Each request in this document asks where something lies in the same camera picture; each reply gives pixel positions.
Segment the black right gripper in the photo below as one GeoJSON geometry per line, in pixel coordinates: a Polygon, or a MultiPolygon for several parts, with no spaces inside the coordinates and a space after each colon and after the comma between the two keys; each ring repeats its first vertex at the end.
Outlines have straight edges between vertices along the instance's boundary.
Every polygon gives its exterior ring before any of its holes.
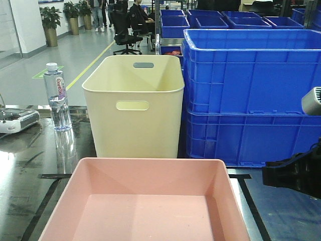
{"type": "Polygon", "coordinates": [[[266,186],[289,188],[320,199],[320,138],[305,153],[266,162],[262,181],[266,186]]]}

